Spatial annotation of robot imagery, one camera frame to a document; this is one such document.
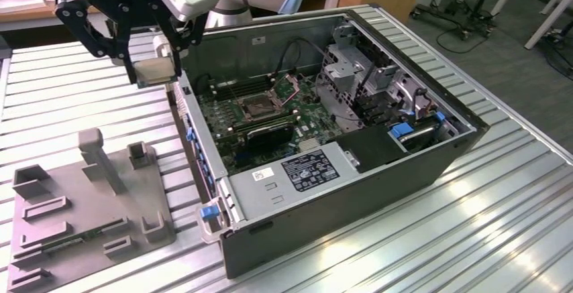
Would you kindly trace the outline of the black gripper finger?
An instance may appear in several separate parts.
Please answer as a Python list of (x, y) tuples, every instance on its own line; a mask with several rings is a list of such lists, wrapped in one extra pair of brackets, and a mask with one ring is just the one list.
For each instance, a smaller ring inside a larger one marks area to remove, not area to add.
[(116, 25), (113, 37), (105, 37), (88, 21), (88, 0), (54, 0), (54, 14), (72, 35), (96, 58), (109, 56), (116, 65), (127, 71), (129, 83), (137, 76), (129, 56), (129, 25)]
[(169, 43), (175, 75), (181, 75), (180, 52), (188, 47), (197, 46), (205, 30), (207, 14), (200, 14), (193, 20), (179, 21), (165, 5), (157, 1), (148, 4), (151, 14)]

